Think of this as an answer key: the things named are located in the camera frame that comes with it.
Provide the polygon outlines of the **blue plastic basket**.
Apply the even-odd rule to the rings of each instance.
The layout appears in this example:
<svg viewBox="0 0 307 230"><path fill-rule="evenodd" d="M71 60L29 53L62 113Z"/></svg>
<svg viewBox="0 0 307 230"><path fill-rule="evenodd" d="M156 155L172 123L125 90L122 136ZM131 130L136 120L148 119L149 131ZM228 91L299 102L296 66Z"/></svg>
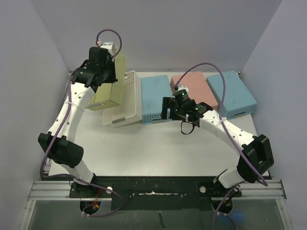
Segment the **blue plastic basket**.
<svg viewBox="0 0 307 230"><path fill-rule="evenodd" d="M239 74L235 71L223 73L225 78L225 98L222 107L222 116L233 119L238 115L248 115L253 113L257 106L257 101L247 89ZM220 74L206 78L212 93L220 104L223 95L223 81Z"/></svg>
<svg viewBox="0 0 307 230"><path fill-rule="evenodd" d="M161 119L162 103L164 97L172 97L170 81L167 75L141 78L142 91L142 123L144 125L159 123ZM167 119L171 121L170 111L166 110Z"/></svg>

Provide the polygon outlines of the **white plastic basket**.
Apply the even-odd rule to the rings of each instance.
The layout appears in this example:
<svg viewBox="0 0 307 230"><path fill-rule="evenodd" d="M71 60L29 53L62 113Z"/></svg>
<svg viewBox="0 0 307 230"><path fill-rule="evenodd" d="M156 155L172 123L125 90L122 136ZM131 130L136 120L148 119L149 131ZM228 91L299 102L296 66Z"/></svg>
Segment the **white plastic basket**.
<svg viewBox="0 0 307 230"><path fill-rule="evenodd" d="M121 127L142 119L141 80L132 70L125 73L122 103L103 110L102 125Z"/></svg>

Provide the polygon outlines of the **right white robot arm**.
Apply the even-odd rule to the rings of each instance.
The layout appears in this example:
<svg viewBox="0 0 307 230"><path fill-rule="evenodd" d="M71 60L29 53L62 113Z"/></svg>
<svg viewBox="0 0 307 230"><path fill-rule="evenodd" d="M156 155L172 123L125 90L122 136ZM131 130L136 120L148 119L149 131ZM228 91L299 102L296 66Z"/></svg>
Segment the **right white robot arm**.
<svg viewBox="0 0 307 230"><path fill-rule="evenodd" d="M196 103L186 90L163 98L161 118L207 130L238 152L237 166L224 170L214 180L213 189L217 195L224 196L231 187L243 182L260 182L267 186L263 175L273 166L274 159L270 141L265 135L255 136L242 130L205 102Z"/></svg>

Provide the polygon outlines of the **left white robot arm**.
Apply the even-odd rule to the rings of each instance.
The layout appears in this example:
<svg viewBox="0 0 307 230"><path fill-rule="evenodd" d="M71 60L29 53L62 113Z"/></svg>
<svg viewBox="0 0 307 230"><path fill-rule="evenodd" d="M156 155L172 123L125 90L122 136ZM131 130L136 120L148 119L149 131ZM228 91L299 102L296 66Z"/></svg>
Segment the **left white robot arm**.
<svg viewBox="0 0 307 230"><path fill-rule="evenodd" d="M94 173L83 161L83 147L75 144L75 135L82 115L97 89L104 83L117 81L113 43L104 43L89 49L86 59L69 77L67 96L60 113L47 133L40 133L38 142L47 159L62 166L66 176L81 185L81 192L87 197L97 193L98 185L93 182Z"/></svg>

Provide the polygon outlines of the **green plastic basket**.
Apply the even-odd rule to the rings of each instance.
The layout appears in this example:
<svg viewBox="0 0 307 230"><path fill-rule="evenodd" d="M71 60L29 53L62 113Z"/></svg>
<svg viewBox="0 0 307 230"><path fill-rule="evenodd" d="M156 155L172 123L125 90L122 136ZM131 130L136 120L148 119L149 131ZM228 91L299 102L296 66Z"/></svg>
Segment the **green plastic basket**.
<svg viewBox="0 0 307 230"><path fill-rule="evenodd" d="M118 81L102 84L89 101L86 109L97 111L121 105L127 59L120 51L114 60Z"/></svg>

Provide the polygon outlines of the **pink plastic basket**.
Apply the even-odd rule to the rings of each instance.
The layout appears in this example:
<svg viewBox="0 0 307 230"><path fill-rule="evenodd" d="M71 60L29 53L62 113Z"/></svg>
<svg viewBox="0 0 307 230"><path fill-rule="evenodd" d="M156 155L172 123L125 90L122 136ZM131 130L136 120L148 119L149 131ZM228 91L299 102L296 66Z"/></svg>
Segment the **pink plastic basket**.
<svg viewBox="0 0 307 230"><path fill-rule="evenodd" d="M192 72L185 75L180 81L178 87L185 86L186 91L191 99L197 104L205 102L214 110L217 110L218 102L212 93L202 72Z"/></svg>

